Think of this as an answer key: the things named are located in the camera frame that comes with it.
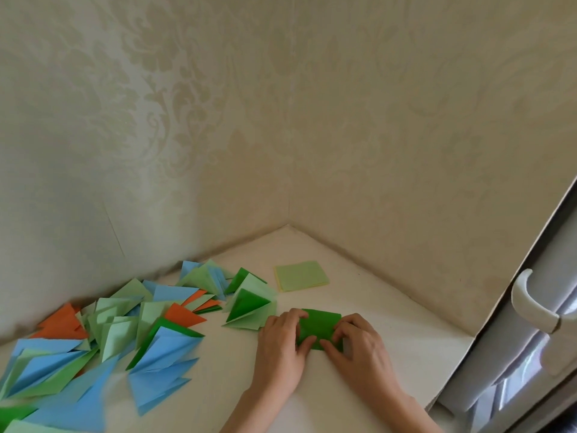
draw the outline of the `person's left hand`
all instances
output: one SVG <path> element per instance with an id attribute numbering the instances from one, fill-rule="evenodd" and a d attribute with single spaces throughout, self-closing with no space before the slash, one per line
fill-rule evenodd
<path id="1" fill-rule="evenodd" d="M 297 346 L 300 318 L 308 313 L 298 308 L 280 316 L 269 316 L 258 332 L 255 373 L 250 390 L 278 399 L 284 404 L 297 388 L 305 369 L 305 360 L 316 336 L 307 337 Z"/>

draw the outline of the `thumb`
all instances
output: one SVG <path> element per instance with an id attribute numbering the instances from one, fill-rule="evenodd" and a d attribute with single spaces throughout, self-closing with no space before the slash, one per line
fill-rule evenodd
<path id="1" fill-rule="evenodd" d="M 309 355 L 310 349 L 313 348 L 314 342 L 316 341 L 316 336 L 308 336 L 298 347 L 297 354 L 306 358 Z"/>
<path id="2" fill-rule="evenodd" d="M 340 353 L 339 350 L 335 348 L 335 345 L 333 345 L 328 340 L 321 339 L 319 343 L 327 353 L 329 360 L 332 362 L 332 364 L 335 365 L 336 369 L 340 373 L 344 373 L 350 360 L 343 356 L 342 353 Z"/>

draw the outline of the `beige wallpaper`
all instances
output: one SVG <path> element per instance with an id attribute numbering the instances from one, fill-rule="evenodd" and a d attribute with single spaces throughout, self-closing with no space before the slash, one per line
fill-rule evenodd
<path id="1" fill-rule="evenodd" d="M 0 0 L 0 339 L 287 223 L 290 0 Z"/>
<path id="2" fill-rule="evenodd" d="M 577 171 L 577 0 L 299 0 L 290 218 L 471 334 Z"/>
<path id="3" fill-rule="evenodd" d="M 474 334 L 575 174 L 573 0 L 0 0 L 0 339 L 288 221 Z"/>

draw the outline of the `forearm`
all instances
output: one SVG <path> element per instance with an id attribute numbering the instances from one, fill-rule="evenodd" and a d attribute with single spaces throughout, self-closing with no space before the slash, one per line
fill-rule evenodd
<path id="1" fill-rule="evenodd" d="M 285 401 L 274 392 L 247 389 L 220 433 L 265 433 Z"/>
<path id="2" fill-rule="evenodd" d="M 372 409 L 395 433 L 442 433 L 419 403 L 405 393 L 383 396 Z"/>

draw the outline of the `hand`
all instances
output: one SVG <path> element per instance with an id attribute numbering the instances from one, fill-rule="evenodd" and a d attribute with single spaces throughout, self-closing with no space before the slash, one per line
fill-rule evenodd
<path id="1" fill-rule="evenodd" d="M 343 317 L 335 326 L 334 343 L 350 339 L 353 355 L 347 358 L 326 340 L 320 344 L 345 382 L 373 410 L 382 401 L 393 400 L 403 391 L 396 379 L 385 344 L 379 334 L 360 315 Z"/>
<path id="2" fill-rule="evenodd" d="M 267 319 L 258 332 L 251 392 L 267 394 L 280 400 L 281 404 L 292 395 L 301 381 L 305 360 L 316 340 L 316 336 L 309 336 L 297 347 L 299 319 L 308 317 L 303 310 L 292 308 L 279 317 Z"/>

